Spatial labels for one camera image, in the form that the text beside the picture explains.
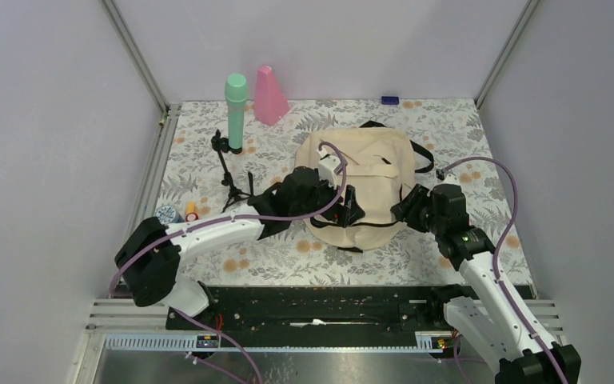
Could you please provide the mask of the beige canvas backpack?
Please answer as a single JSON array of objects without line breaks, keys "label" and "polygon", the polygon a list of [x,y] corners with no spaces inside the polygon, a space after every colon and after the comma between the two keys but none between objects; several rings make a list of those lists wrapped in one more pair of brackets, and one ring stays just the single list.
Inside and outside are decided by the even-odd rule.
[{"label": "beige canvas backpack", "polygon": [[345,154],[346,184],[356,188],[357,202],[365,217],[347,228],[316,228],[314,218],[303,222],[314,237],[343,250],[383,246],[404,226],[393,217],[391,207],[416,185],[416,174],[433,169],[433,153],[401,130],[368,121],[357,128],[311,133],[297,149],[294,170],[299,166],[317,167],[317,148],[323,142],[334,144]]}]

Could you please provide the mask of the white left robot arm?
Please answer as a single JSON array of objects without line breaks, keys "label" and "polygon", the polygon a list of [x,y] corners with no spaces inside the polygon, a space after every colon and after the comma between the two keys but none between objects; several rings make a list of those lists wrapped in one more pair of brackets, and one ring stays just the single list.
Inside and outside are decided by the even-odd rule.
[{"label": "white left robot arm", "polygon": [[181,276],[181,264],[224,246],[274,236],[293,222],[331,211],[345,192],[347,165],[344,153],[323,142],[317,148],[317,167],[299,166],[234,210],[169,225],[156,217],[144,219],[114,258],[118,270],[110,293],[124,282],[136,306],[163,304],[198,329],[211,326],[216,318],[213,300],[203,283]]}]

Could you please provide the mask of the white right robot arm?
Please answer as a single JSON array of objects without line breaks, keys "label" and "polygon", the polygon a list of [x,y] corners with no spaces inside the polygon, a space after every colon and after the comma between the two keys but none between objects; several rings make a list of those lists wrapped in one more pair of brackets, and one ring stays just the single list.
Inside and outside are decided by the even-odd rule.
[{"label": "white right robot arm", "polygon": [[488,235],[470,222],[466,197],[455,184],[415,186],[391,209],[396,220],[433,234],[441,255],[471,286],[481,305],[464,294],[437,296],[426,317],[450,326],[488,364],[497,383],[576,383],[581,358],[561,345],[528,308],[496,257]]}]

